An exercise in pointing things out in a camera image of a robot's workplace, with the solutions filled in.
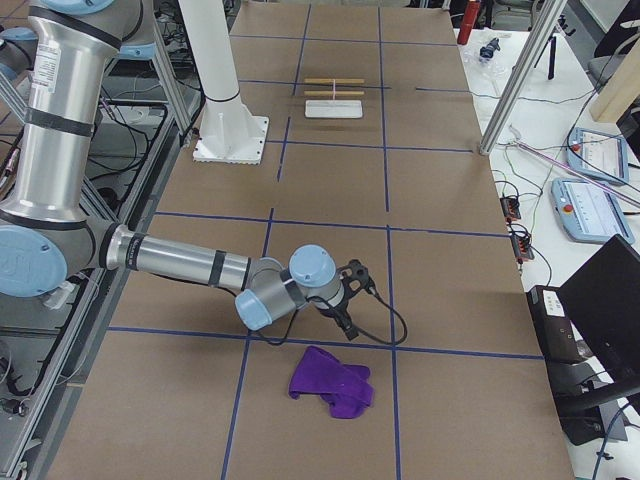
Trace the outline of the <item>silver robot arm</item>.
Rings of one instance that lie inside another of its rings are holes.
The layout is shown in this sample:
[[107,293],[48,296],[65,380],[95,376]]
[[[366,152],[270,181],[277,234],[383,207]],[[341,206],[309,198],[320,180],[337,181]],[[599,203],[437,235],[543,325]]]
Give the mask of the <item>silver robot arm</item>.
[[38,45],[12,192],[1,203],[1,290],[34,297],[101,267],[236,291],[236,310],[257,331],[315,306],[358,335],[349,282],[322,247],[298,248],[287,265],[154,238],[86,215],[80,207],[103,74],[121,49],[151,38],[149,1],[34,1]]

